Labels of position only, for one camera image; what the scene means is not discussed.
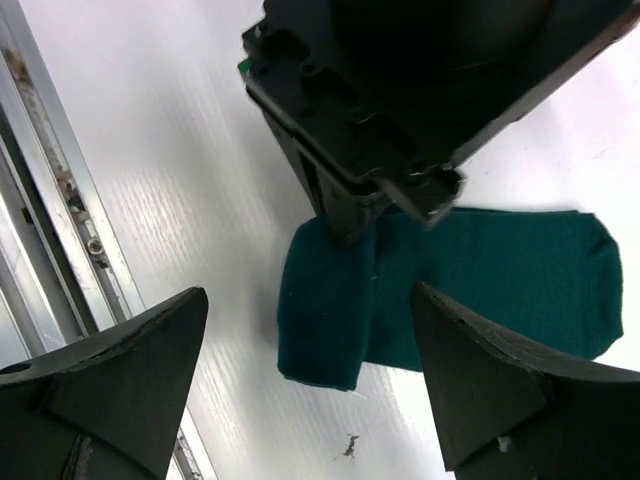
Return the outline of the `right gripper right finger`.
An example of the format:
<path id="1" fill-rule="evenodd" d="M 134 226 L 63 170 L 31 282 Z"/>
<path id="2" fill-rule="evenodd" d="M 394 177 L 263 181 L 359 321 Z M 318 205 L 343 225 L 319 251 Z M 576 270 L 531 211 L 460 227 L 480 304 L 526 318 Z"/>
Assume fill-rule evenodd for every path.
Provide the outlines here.
<path id="1" fill-rule="evenodd" d="M 426 284 L 411 307 L 444 466 L 456 478 L 638 478 L 638 372 L 547 347 Z"/>

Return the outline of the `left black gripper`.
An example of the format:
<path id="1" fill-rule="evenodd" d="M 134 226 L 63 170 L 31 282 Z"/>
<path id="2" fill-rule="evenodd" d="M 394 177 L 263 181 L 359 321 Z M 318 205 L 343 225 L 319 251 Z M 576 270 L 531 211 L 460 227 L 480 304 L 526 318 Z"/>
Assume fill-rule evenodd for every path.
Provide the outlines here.
<path id="1" fill-rule="evenodd" d="M 437 223 L 459 166 L 638 21 L 635 1 L 267 1 L 239 71 L 348 248 L 391 206 Z"/>

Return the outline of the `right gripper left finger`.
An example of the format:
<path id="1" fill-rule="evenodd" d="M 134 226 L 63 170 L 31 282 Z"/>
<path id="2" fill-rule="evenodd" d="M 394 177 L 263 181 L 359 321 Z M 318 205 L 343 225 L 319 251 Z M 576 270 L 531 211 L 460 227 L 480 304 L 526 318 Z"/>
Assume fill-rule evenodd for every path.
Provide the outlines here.
<path id="1" fill-rule="evenodd" d="M 163 479 L 204 337 L 192 287 L 1 371 L 4 479 Z"/>

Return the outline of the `teal sock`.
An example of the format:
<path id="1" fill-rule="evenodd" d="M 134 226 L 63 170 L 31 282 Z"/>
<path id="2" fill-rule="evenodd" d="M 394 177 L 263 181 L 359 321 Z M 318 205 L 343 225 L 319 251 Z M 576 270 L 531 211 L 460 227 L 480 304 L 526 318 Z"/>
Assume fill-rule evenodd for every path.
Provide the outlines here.
<path id="1" fill-rule="evenodd" d="M 619 247 L 593 214 L 457 208 L 427 229 L 392 210 L 347 249 L 315 217 L 286 256 L 279 372 L 352 391 L 364 363 L 420 371 L 410 306 L 419 283 L 581 358 L 599 357 L 623 334 Z"/>

